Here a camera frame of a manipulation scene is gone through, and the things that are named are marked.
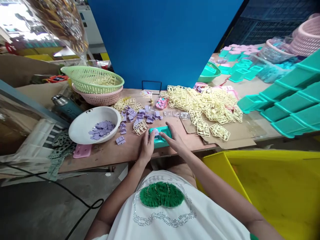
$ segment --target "wall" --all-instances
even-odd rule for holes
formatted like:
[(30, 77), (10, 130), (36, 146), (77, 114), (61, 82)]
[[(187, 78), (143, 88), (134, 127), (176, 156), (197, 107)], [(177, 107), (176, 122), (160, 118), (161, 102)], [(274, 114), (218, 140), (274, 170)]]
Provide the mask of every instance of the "wall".
[[(126, 88), (142, 80), (193, 87), (242, 0), (89, 0), (114, 71)], [(146, 84), (159, 89), (159, 84)]]

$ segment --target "black cable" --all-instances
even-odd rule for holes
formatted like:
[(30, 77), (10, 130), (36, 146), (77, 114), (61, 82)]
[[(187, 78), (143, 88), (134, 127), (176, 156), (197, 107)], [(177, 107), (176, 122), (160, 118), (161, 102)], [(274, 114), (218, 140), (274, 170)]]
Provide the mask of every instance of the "black cable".
[(86, 202), (84, 202), (80, 197), (78, 197), (77, 195), (75, 195), (73, 192), (71, 192), (68, 188), (66, 188), (65, 186), (63, 186), (62, 184), (58, 183), (58, 182), (55, 182), (55, 181), (52, 181), (50, 179), (47, 179), (47, 178), (44, 178), (44, 177), (41, 177), (39, 175), (36, 175), (35, 173), (32, 173), (32, 172), (29, 172), (27, 170), (24, 170), (24, 169), (21, 169), (21, 168), (18, 168), (18, 167), (14, 167), (14, 166), (11, 166), (7, 163), (4, 163), (4, 162), (0, 162), (0, 164), (2, 165), (5, 165), (7, 167), (10, 167), (10, 168), (13, 168), (13, 169), (16, 169), (16, 170), (19, 170), (19, 171), (22, 171), (22, 172), (25, 172), (25, 173), (28, 173), (28, 174), (31, 174), (35, 177), (38, 177), (42, 180), (45, 180), (45, 181), (48, 181), (48, 182), (52, 182), (54, 184), (57, 184), (58, 186), (62, 187), (64, 190), (66, 190), (68, 193), (70, 193), (72, 196), (74, 196), (76, 199), (78, 199), (80, 202), (82, 202), (88, 209), (86, 210), (86, 212), (80, 217), (80, 219), (77, 221), (77, 223), (74, 225), (74, 227), (71, 229), (71, 231), (69, 232), (69, 234), (67, 235), (67, 237), (65, 238), (65, 240), (68, 240), (69, 237), (71, 236), (71, 234), (73, 233), (73, 231), (77, 228), (78, 224), (81, 222), (81, 220), (86, 216), (86, 214), (91, 210), (91, 209), (97, 209), (99, 207), (101, 207), (101, 205), (103, 204), (104, 200), (103, 198), (100, 198), (98, 199), (97, 201), (95, 201), (91, 206), (88, 205)]

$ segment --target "plastic bag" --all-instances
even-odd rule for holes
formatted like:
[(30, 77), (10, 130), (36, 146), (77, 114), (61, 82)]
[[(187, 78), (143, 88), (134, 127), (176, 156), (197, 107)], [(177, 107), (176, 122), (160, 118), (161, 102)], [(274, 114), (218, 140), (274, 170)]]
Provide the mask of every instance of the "plastic bag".
[(24, 0), (46, 29), (59, 38), (86, 64), (87, 35), (74, 0)]

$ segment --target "pink basket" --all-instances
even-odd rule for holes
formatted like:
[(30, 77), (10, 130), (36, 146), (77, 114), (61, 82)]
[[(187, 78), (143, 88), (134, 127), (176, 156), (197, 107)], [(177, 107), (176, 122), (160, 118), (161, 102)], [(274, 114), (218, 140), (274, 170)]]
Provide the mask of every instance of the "pink basket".
[(295, 30), (290, 50), (300, 56), (310, 56), (320, 49), (320, 16), (311, 18)]
[(112, 93), (104, 93), (104, 94), (89, 94), (80, 92), (78, 89), (75, 88), (74, 84), (72, 84), (72, 89), (79, 93), (84, 100), (94, 106), (109, 106), (118, 101), (120, 98), (120, 92), (123, 89), (123, 86), (120, 87), (119, 90), (112, 92)]
[(258, 56), (271, 63), (280, 63), (289, 58), (295, 57), (290, 51), (290, 45), (275, 39), (269, 39), (266, 45), (258, 52)]

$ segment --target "green heart patch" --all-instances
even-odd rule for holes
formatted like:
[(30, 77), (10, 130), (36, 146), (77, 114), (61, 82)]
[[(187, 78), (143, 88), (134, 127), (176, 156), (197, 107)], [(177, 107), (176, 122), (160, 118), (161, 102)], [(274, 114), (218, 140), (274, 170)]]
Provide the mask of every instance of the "green heart patch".
[(141, 202), (151, 208), (159, 206), (174, 208), (184, 199), (183, 193), (173, 184), (157, 182), (150, 184), (140, 192)]

